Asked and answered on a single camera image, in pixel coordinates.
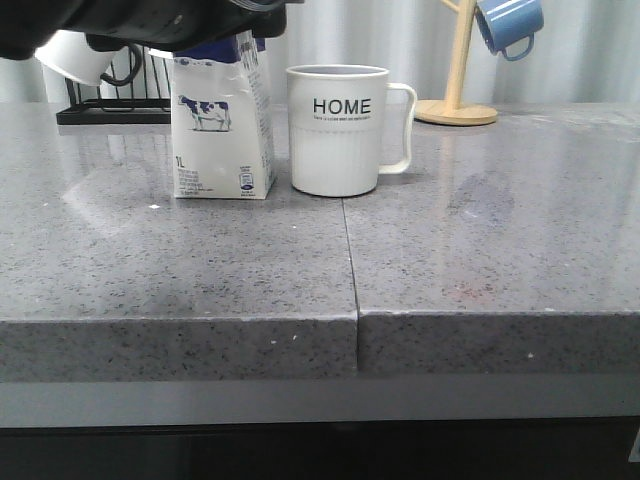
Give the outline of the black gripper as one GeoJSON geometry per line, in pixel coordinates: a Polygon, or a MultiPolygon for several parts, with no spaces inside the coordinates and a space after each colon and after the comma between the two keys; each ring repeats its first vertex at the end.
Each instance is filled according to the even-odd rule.
{"type": "Polygon", "coordinates": [[[3,1],[1,56],[27,60],[61,30],[176,52],[245,31],[277,37],[286,24],[284,1],[3,1]]]}

